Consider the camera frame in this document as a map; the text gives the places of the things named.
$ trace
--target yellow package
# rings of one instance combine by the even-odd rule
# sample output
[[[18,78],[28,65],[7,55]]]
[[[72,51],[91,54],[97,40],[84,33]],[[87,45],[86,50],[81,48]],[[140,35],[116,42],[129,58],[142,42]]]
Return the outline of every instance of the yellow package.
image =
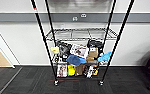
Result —
[[[75,74],[75,69],[72,65],[67,65],[68,68],[68,75],[73,76]]]
[[[56,46],[56,47],[51,47],[51,51],[55,54],[59,53],[59,47]]]

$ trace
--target white wall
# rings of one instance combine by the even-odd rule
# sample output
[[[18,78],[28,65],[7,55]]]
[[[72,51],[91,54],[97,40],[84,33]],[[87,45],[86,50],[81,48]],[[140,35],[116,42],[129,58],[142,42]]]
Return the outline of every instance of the white wall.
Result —
[[[63,23],[54,23],[60,28]],[[65,28],[97,28],[104,23],[65,23]],[[120,24],[112,24],[118,33]],[[43,23],[45,32],[49,24]],[[22,65],[49,65],[46,49],[37,23],[0,23],[0,32]],[[107,41],[105,52],[112,50],[114,41]],[[143,65],[150,56],[150,24],[127,24],[112,60],[113,66]]]
[[[0,13],[33,13],[31,0],[0,0]],[[38,11],[46,12],[44,0],[35,0]],[[117,0],[115,13],[125,13],[130,0]],[[49,0],[53,13],[107,13],[112,0]],[[135,0],[131,13],[150,13],[150,0]],[[96,28],[105,23],[54,23],[54,28]],[[121,23],[112,24],[118,33]],[[44,32],[50,30],[43,23]],[[49,65],[46,49],[37,23],[0,22],[0,32],[22,65]],[[111,51],[114,41],[106,43]],[[150,56],[150,23],[126,24],[112,60],[113,66],[144,65]]]
[[[107,13],[113,0],[48,0],[53,13]],[[46,12],[45,0],[35,0]],[[115,13],[125,13],[130,0],[117,0]],[[31,0],[0,0],[0,13],[33,13]],[[150,0],[135,0],[131,13],[150,13]]]

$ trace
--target bag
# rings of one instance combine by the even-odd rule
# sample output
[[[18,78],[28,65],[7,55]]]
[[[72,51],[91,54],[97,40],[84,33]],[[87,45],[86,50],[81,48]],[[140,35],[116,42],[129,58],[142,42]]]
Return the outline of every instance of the bag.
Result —
[[[62,58],[63,61],[66,62],[66,59],[70,55],[70,49],[71,49],[72,45],[61,42],[61,41],[57,41],[56,45],[59,47],[60,57]]]

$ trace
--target shelf post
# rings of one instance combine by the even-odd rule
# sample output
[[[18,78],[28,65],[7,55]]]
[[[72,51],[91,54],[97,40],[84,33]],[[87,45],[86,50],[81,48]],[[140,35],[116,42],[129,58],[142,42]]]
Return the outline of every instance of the shelf post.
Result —
[[[45,0],[45,4],[46,4],[46,9],[48,11],[48,18],[49,18],[49,22],[50,22],[50,26],[51,26],[51,31],[52,31],[52,35],[53,35],[54,44],[56,46],[55,33],[54,33],[54,30],[53,30],[52,19],[51,19],[51,15],[50,15],[50,11],[49,11],[49,4],[48,4],[47,0]]]
[[[113,55],[114,55],[114,52],[115,52],[116,47],[117,47],[117,45],[118,45],[118,42],[119,42],[119,40],[120,40],[122,31],[123,31],[123,29],[124,29],[124,27],[125,27],[125,24],[126,24],[126,21],[127,21],[127,19],[128,19],[130,10],[132,9],[133,3],[134,3],[134,0],[131,0],[131,1],[130,1],[130,4],[129,4],[129,7],[128,7],[128,10],[127,10],[127,13],[125,14],[125,18],[124,18],[124,20],[123,20],[123,23],[122,23],[122,26],[121,26],[119,35],[117,36],[117,40],[116,40],[116,43],[115,43],[115,45],[114,45],[112,54],[111,54],[111,56],[110,56],[110,60],[108,61],[108,65],[107,65],[107,67],[106,67],[106,70],[105,70],[105,72],[104,72],[104,75],[103,75],[103,77],[102,77],[102,80],[100,81],[100,85],[103,85],[103,81],[104,81],[104,79],[105,79],[105,75],[106,75],[106,73],[107,73],[107,70],[108,70],[108,68],[109,68],[110,62],[111,62],[111,60],[112,60],[112,57],[113,57]]]
[[[35,1],[34,0],[31,0],[32,2],[32,6],[34,8],[35,11],[37,11],[37,8],[36,8],[36,5],[35,5]],[[37,21],[38,21],[38,25],[39,25],[39,28],[41,30],[41,34],[42,34],[42,37],[43,37],[43,41],[45,43],[45,47],[46,47],[46,50],[47,50],[47,53],[48,53],[48,56],[49,56],[49,60],[50,60],[50,63],[51,63],[51,66],[52,66],[52,70],[53,70],[53,74],[54,74],[54,77],[55,77],[55,82],[58,82],[57,81],[57,75],[55,73],[55,70],[54,70],[54,67],[53,67],[53,63],[52,63],[52,59],[51,59],[51,55],[50,55],[50,52],[49,52],[49,48],[48,48],[48,44],[46,42],[46,38],[45,38],[45,35],[44,35],[44,32],[43,32],[43,28],[42,28],[42,25],[41,25],[41,20],[39,18],[39,15],[38,15],[38,12],[35,13],[35,16],[37,18]]]
[[[105,41],[106,41],[107,34],[108,34],[108,31],[109,31],[109,26],[111,24],[111,19],[112,19],[112,15],[113,15],[113,11],[114,11],[115,5],[116,5],[116,0],[113,1],[113,6],[112,6],[112,9],[111,9],[111,13],[109,15],[108,26],[107,26],[107,29],[106,29],[106,32],[105,32],[104,42],[103,42],[103,47],[102,47],[103,53],[104,53],[104,45],[105,45]]]

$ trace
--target caster wheel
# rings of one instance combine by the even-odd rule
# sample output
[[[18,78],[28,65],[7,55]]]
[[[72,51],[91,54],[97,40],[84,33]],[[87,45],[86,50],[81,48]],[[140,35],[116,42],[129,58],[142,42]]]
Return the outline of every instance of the caster wheel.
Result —
[[[55,81],[54,85],[57,86],[59,81]]]
[[[99,82],[99,85],[100,85],[100,86],[102,86],[102,85],[103,85],[103,83],[104,83],[103,81],[100,81],[100,82]]]

